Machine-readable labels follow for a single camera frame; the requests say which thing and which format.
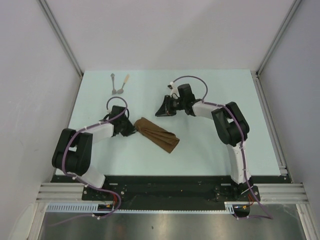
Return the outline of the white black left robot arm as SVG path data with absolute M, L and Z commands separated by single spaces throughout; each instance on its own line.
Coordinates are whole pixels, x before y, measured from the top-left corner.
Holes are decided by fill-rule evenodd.
M 111 188 L 106 177 L 91 164 L 93 145 L 118 134 L 128 137 L 136 132 L 129 120 L 128 108 L 114 105 L 98 123 L 80 130 L 65 128 L 56 145 L 52 166 L 68 176 L 93 187 L 93 194 L 100 200 L 110 196 Z

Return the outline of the brown cloth napkin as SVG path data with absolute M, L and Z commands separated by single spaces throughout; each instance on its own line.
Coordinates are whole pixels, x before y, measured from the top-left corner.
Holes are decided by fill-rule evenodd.
M 163 129 L 144 117 L 138 119 L 134 126 L 139 133 L 169 154 L 180 142 L 180 139 L 174 133 Z

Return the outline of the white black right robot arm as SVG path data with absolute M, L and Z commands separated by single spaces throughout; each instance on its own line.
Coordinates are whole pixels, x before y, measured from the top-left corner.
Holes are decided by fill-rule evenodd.
M 257 200 L 258 192 L 254 190 L 245 153 L 250 127 L 238 105 L 233 101 L 222 105 L 196 99 L 191 86 L 187 83 L 178 87 L 170 84 L 168 88 L 171 92 L 164 96 L 163 103 L 155 116 L 174 116 L 177 111 L 183 110 L 189 116 L 212 120 L 219 139 L 228 149 L 232 180 L 231 196 L 237 201 L 242 201 L 247 196 Z

